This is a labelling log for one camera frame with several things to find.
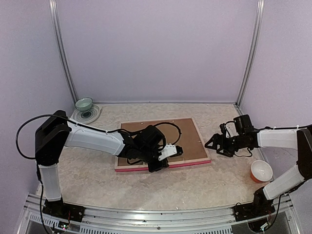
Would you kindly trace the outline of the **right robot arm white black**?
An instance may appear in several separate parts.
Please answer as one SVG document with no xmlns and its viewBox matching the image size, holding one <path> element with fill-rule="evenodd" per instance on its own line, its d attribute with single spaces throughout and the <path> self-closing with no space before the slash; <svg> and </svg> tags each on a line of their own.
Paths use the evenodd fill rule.
<svg viewBox="0 0 312 234">
<path fill-rule="evenodd" d="M 260 216 L 278 196 L 292 192 L 312 178 L 312 128 L 311 126 L 294 128 L 264 128 L 253 126 L 237 127 L 235 136 L 227 136 L 225 125 L 221 133 L 214 134 L 205 148 L 215 150 L 217 154 L 233 157 L 240 149 L 251 151 L 255 148 L 278 150 L 283 156 L 290 153 L 294 165 L 272 182 L 254 193 L 249 211 Z"/>
</svg>

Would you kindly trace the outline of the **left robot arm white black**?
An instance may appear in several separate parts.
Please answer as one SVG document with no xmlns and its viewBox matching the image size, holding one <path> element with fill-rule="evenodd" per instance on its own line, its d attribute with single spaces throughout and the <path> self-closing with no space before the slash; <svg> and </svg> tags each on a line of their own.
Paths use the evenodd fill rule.
<svg viewBox="0 0 312 234">
<path fill-rule="evenodd" d="M 68 205 L 62 201 L 58 174 L 64 147 L 91 149 L 144 162 L 150 173 L 167 168 L 168 158 L 183 154 L 182 147 L 167 142 L 157 124 L 134 132 L 125 129 L 107 131 L 75 122 L 61 110 L 48 115 L 35 132 L 35 160 L 48 207 L 59 217 L 68 213 Z"/>
</svg>

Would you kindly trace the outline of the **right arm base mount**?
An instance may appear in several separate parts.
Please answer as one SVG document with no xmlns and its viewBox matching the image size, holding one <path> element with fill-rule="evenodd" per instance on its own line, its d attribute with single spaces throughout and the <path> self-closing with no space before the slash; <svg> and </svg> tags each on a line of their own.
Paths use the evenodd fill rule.
<svg viewBox="0 0 312 234">
<path fill-rule="evenodd" d="M 236 204 L 233 207 L 236 222 L 253 219 L 275 212 L 273 200 L 268 200 L 260 188 L 254 193 L 253 201 L 246 204 Z"/>
</svg>

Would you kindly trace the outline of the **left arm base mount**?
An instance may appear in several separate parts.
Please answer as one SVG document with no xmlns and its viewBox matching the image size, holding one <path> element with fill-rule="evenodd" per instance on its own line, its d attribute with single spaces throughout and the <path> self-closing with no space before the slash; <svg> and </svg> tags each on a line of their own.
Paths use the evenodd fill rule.
<svg viewBox="0 0 312 234">
<path fill-rule="evenodd" d="M 85 207 L 63 202 L 61 198 L 58 201 L 45 200 L 43 209 L 44 214 L 66 219 L 68 221 L 82 222 Z"/>
</svg>

